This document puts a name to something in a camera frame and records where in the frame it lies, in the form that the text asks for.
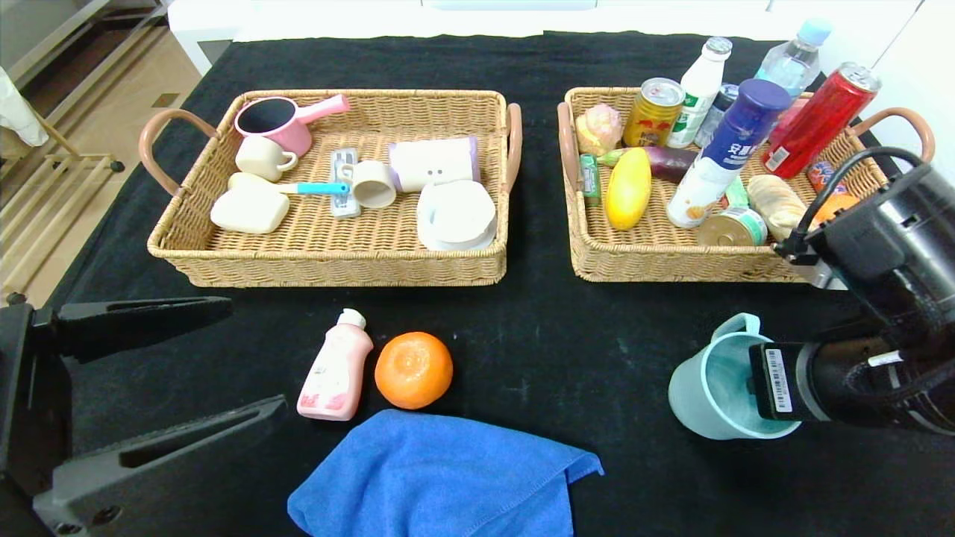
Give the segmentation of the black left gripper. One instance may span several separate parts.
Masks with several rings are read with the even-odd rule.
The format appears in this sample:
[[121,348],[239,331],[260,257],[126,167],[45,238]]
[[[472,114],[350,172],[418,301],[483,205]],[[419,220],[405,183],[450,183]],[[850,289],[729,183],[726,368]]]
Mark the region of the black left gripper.
[[242,520],[251,458],[286,418],[283,395],[70,459],[69,378],[88,363],[200,330],[228,297],[2,309],[1,516],[4,536],[226,536]]

